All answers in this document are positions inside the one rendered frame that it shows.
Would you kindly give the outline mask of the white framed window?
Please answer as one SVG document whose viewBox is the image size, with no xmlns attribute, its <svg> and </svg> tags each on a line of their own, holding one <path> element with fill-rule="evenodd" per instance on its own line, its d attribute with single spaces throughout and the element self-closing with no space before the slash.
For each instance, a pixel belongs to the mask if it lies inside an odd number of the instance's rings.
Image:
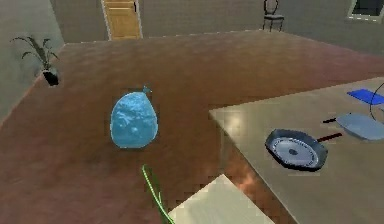
<svg viewBox="0 0 384 224">
<path fill-rule="evenodd" d="M 384 0 L 351 0 L 347 18 L 381 23 L 384 19 Z"/>
</svg>

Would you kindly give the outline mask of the green thin plant stem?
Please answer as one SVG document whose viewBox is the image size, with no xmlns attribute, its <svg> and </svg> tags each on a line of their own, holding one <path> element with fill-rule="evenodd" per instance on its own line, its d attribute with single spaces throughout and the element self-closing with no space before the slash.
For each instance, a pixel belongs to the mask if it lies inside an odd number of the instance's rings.
<svg viewBox="0 0 384 224">
<path fill-rule="evenodd" d="M 147 165 L 143 164 L 141 167 L 141 172 L 143 174 L 144 180 L 152 195 L 154 204 L 160 214 L 162 224 L 175 224 L 174 220 L 168 214 L 165 203 L 162 198 L 162 191 L 160 184 L 153 170 Z"/>
</svg>

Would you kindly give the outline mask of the wooden room door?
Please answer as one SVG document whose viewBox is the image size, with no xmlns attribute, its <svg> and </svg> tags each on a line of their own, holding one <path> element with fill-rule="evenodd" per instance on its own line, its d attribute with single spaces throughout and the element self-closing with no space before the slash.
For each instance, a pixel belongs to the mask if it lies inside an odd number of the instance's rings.
<svg viewBox="0 0 384 224">
<path fill-rule="evenodd" d="M 133 2 L 136 1 L 137 13 Z M 142 35 L 138 0 L 101 0 L 110 40 L 140 39 Z"/>
</svg>

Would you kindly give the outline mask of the blue tied garbage bag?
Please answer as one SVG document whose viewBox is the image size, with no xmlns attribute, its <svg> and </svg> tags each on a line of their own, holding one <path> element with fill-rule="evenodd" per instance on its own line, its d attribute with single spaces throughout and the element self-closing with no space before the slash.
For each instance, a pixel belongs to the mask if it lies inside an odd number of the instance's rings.
<svg viewBox="0 0 384 224">
<path fill-rule="evenodd" d="M 120 149 L 140 149 L 150 144 L 158 132 L 158 118 L 143 86 L 122 96 L 111 112 L 110 136 Z"/>
</svg>

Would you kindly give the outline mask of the black round-back chair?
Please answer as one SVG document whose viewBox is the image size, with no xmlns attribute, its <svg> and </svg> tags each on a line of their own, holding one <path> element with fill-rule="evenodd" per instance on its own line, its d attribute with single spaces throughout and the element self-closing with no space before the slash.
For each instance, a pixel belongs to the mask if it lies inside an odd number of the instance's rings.
<svg viewBox="0 0 384 224">
<path fill-rule="evenodd" d="M 273 24 L 279 22 L 279 30 L 282 30 L 285 17 L 277 13 L 279 7 L 279 0 L 263 0 L 263 25 L 262 29 L 265 29 L 266 22 L 269 21 L 269 31 L 272 31 Z"/>
</svg>

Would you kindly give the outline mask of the potted green house plant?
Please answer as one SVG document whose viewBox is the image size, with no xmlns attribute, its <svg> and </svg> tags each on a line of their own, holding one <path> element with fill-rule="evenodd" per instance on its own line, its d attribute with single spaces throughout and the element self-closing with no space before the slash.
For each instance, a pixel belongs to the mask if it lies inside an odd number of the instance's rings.
<svg viewBox="0 0 384 224">
<path fill-rule="evenodd" d="M 48 45 L 50 38 L 44 38 L 42 43 L 39 43 L 33 36 L 19 36 L 11 39 L 11 42 L 16 40 L 24 41 L 32 50 L 25 51 L 21 58 L 24 59 L 28 55 L 32 55 L 41 63 L 41 72 L 50 87 L 59 85 L 58 71 L 51 63 L 51 57 L 59 59 L 56 53 L 52 51 L 52 47 Z"/>
</svg>

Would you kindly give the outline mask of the beige table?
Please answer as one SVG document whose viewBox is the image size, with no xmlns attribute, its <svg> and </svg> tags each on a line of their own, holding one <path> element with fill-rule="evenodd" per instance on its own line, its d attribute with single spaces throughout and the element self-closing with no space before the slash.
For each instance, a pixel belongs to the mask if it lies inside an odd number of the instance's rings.
<svg viewBox="0 0 384 224">
<path fill-rule="evenodd" d="M 210 115 L 297 224 L 384 224 L 384 140 L 362 140 L 325 122 L 367 114 L 369 107 L 348 93 L 382 83 L 384 77 L 376 77 L 213 109 Z M 324 167 L 305 172 L 283 167 L 267 152 L 265 140 L 276 128 L 314 138 L 343 133 L 324 143 Z"/>
</svg>

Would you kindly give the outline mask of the pale beige square block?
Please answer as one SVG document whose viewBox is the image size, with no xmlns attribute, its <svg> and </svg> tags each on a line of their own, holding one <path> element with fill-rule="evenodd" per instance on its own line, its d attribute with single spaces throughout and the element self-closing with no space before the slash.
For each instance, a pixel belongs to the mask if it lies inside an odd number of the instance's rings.
<svg viewBox="0 0 384 224">
<path fill-rule="evenodd" d="M 169 215 L 175 224 L 275 224 L 224 174 Z"/>
</svg>

